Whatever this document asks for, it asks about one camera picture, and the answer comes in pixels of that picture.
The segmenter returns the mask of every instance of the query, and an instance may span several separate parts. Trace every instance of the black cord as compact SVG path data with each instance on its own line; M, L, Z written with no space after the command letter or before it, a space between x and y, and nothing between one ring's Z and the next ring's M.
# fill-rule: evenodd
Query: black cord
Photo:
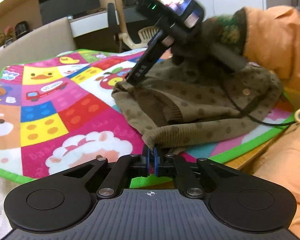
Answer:
M287 122L287 123L267 123L267 122L262 122L260 120L258 120L257 118L249 115L249 114L246 114L244 112L244 110L242 108L240 108L233 100L232 98L229 96L228 94L228 91L225 89L224 85L222 84L222 87L223 87L223 90L224 92L226 93L226 96L229 98L229 100L232 102L232 104L235 106L235 108L237 108L237 110L243 114L243 116L246 116L248 118L250 118L253 122L256 122L256 123L259 123L259 124L262 124L262 125L266 125L266 126L271 126L271 127L284 127L284 126L289 126L289 125L292 125L292 124L295 124L296 121L292 121L292 122Z

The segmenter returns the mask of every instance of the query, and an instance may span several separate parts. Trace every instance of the bear illustration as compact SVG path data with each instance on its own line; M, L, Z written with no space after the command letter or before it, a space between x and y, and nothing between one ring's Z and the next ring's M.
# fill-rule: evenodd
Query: bear illustration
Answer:
M4 96L6 93L6 90L3 87L0 87L0 96Z
M0 150L20 147L20 109L0 105Z

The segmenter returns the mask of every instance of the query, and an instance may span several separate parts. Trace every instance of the colorful play mat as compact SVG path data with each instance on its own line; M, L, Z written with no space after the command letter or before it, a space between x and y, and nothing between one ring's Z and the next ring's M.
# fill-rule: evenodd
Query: colorful play mat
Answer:
M0 176L18 183L39 179L93 160L115 162L140 154L141 135L128 125L111 97L143 49L121 54L78 50L40 62L7 66L0 79ZM166 59L169 52L162 56ZM282 97L264 122L292 120ZM245 136L190 147L182 155L220 163L271 139L282 128L260 125ZM134 179L132 187L152 179ZM155 179L154 183L165 182Z

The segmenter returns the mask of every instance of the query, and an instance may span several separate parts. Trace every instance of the orange sleeve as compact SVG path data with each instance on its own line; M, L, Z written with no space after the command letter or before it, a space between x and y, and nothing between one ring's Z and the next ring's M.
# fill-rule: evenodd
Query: orange sleeve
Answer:
M266 11L245 8L247 40L244 56L273 70L283 84L300 92L300 14L288 6Z

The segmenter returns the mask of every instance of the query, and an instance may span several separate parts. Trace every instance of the orange jacket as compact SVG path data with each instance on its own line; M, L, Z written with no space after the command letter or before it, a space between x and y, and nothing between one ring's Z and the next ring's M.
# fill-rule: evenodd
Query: orange jacket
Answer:
M245 8L244 56L274 71L288 91L300 93L300 14L289 6Z
M245 57L276 72L286 91L293 95L293 98L300 99L299 12L288 6L277 6L266 11L252 8L245 10ZM294 194L298 207L290 230L300 238L300 125L292 125L255 162L252 173L280 184Z

